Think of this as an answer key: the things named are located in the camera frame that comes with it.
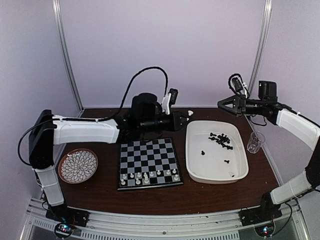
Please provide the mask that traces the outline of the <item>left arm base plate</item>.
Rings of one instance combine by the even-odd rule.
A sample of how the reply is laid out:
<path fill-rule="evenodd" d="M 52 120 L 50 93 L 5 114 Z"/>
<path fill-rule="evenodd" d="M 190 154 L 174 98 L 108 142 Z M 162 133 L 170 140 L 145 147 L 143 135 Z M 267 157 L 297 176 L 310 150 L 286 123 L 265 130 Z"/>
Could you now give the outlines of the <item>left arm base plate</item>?
<path fill-rule="evenodd" d="M 72 226 L 86 227 L 90 213 L 86 210 L 70 208 L 65 204 L 49 205 L 45 217 Z"/>

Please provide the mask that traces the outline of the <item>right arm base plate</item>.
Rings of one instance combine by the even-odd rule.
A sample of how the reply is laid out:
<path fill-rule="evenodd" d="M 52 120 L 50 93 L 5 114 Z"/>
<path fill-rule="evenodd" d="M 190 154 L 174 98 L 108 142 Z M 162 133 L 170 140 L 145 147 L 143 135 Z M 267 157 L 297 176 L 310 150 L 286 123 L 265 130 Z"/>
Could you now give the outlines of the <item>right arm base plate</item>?
<path fill-rule="evenodd" d="M 271 212 L 262 213 L 259 207 L 244 209 L 239 212 L 242 226 L 256 225 L 264 222 L 271 222 L 282 216 L 280 210 L 272 210 Z"/>

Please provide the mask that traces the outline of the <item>white piece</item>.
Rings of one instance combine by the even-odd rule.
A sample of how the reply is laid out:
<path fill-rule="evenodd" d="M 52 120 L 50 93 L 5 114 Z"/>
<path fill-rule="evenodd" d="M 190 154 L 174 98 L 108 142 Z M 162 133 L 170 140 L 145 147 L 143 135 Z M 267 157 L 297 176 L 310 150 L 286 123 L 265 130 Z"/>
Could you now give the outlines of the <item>white piece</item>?
<path fill-rule="evenodd" d="M 139 185 L 140 183 L 141 183 L 140 179 L 139 179 L 139 178 L 136 178 L 136 179 L 135 179 L 135 184 L 136 184 L 136 185 Z"/>

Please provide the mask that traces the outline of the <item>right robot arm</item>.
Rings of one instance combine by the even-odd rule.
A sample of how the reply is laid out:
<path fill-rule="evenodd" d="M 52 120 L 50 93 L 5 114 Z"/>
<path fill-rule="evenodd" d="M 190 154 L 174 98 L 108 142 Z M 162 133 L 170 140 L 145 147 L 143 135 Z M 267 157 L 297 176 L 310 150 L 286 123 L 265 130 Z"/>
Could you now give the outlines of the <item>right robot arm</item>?
<path fill-rule="evenodd" d="M 261 80 L 258 84 L 258 99 L 250 99 L 240 76 L 228 80 L 233 96 L 220 100 L 218 108 L 236 117 L 259 115 L 273 125 L 292 133 L 311 150 L 312 156 L 305 170 L 287 183 L 262 195 L 256 210 L 259 220 L 268 220 L 281 204 L 309 193 L 320 185 L 320 126 L 291 107 L 278 102 L 277 84 Z"/>

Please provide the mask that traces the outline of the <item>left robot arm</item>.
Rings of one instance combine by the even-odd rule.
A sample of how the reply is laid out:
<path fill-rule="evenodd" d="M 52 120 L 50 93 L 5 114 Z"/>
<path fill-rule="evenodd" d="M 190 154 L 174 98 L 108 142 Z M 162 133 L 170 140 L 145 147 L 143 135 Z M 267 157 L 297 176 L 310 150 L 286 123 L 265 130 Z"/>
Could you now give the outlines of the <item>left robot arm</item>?
<path fill-rule="evenodd" d="M 172 89 L 162 102 L 152 93 L 133 97 L 131 107 L 123 115 L 107 118 L 70 118 L 44 110 L 28 137 L 29 163 L 44 190 L 52 213 L 61 222 L 72 218 L 54 169 L 53 147 L 68 143 L 115 144 L 137 140 L 144 133 L 176 132 L 191 120 L 191 112 L 171 110 L 177 93 Z"/>

